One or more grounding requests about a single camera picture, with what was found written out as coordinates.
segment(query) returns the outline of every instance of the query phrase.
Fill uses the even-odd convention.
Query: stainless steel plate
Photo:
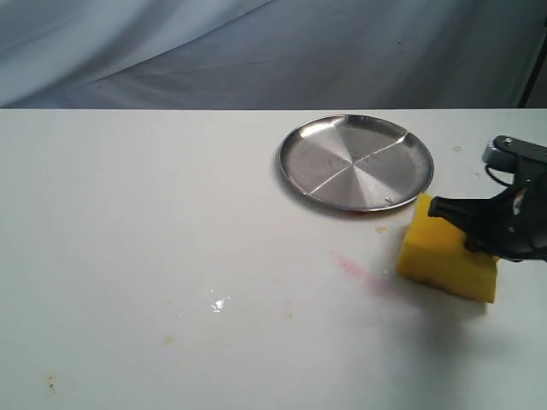
[[[433,159],[420,139],[362,115],[336,115],[298,127],[283,142],[279,164],[298,191],[348,211],[400,207],[425,190],[433,176]]]

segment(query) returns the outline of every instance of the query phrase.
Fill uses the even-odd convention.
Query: white table
[[[395,277],[412,206],[276,176],[325,114],[0,111],[0,408],[544,408],[545,264],[501,262],[488,307]],[[547,110],[363,114],[424,141],[433,195],[499,192],[498,134],[547,144]]]

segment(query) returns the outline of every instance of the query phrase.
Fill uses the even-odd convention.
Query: sponge
[[[399,255],[397,273],[452,295],[493,303],[497,259],[466,250],[465,233],[442,218],[428,217],[431,200],[425,194],[418,198],[414,220]]]

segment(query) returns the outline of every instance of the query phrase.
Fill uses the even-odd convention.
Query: red stain
[[[336,258],[338,266],[344,270],[347,276],[356,279],[360,284],[373,290],[377,295],[386,296],[389,293],[381,281],[371,276],[364,267],[357,265],[354,261],[350,261],[336,252],[331,252],[331,254]]]

